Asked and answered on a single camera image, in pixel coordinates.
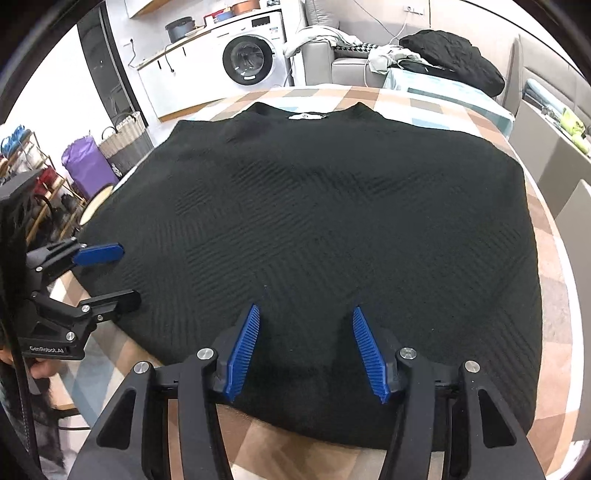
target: pillow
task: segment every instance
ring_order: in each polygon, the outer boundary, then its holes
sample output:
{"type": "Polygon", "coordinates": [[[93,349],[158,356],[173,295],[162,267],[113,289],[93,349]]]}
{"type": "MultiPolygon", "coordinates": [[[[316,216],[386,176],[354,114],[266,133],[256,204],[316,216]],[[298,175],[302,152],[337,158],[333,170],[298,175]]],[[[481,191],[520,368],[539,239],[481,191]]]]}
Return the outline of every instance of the pillow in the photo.
{"type": "Polygon", "coordinates": [[[306,0],[308,25],[324,25],[339,28],[339,19],[331,8],[330,0],[306,0]]]}
{"type": "Polygon", "coordinates": [[[374,48],[378,48],[378,46],[373,43],[362,43],[356,47],[341,47],[337,45],[335,47],[335,57],[338,59],[366,59],[369,57],[369,52],[374,48]]]}

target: yellow object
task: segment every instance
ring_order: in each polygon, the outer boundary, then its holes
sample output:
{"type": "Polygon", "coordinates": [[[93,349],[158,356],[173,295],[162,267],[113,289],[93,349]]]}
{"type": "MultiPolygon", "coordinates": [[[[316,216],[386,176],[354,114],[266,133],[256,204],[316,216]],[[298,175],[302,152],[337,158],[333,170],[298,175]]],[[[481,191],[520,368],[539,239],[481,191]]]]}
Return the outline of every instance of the yellow object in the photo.
{"type": "Polygon", "coordinates": [[[580,133],[574,134],[572,141],[581,152],[583,152],[585,155],[589,155],[589,147],[591,145],[589,145],[588,141],[583,139],[580,133]]]}
{"type": "Polygon", "coordinates": [[[581,134],[585,131],[584,123],[568,107],[564,109],[562,117],[560,118],[560,126],[570,135],[581,134]]]}

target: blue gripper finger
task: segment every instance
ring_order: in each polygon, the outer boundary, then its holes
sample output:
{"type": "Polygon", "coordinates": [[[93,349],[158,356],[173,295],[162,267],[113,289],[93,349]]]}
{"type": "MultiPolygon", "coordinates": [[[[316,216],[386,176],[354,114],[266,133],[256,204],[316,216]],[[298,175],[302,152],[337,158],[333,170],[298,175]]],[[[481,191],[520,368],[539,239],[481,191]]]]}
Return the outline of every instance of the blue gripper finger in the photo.
{"type": "Polygon", "coordinates": [[[97,245],[81,249],[73,258],[74,265],[87,267],[121,260],[125,251],[119,244],[97,245]]]}

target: white cloth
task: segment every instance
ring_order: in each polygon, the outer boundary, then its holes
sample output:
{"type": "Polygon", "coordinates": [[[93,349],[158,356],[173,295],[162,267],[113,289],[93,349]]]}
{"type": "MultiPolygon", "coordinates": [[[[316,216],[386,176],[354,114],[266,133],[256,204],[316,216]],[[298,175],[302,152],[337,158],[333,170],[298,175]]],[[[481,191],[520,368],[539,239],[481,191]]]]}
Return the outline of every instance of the white cloth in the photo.
{"type": "Polygon", "coordinates": [[[411,59],[427,63],[418,53],[402,48],[400,45],[384,45],[369,51],[369,69],[374,73],[386,75],[388,67],[396,65],[398,60],[411,59]]]}
{"type": "Polygon", "coordinates": [[[300,52],[301,46],[315,40],[327,40],[331,47],[356,47],[363,42],[354,35],[324,25],[312,25],[302,28],[293,38],[283,44],[283,55],[290,58],[300,52]]]}

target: washing machine door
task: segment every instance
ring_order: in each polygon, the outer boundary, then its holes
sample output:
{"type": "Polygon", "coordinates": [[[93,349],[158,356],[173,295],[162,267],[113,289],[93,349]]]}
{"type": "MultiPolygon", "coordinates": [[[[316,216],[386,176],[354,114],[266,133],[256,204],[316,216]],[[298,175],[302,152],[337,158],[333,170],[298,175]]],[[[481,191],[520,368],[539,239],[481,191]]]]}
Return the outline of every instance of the washing machine door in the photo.
{"type": "Polygon", "coordinates": [[[264,39],[243,35],[228,42],[222,61],[224,70],[234,82],[255,85],[269,75],[273,67],[273,51],[264,39]]]}

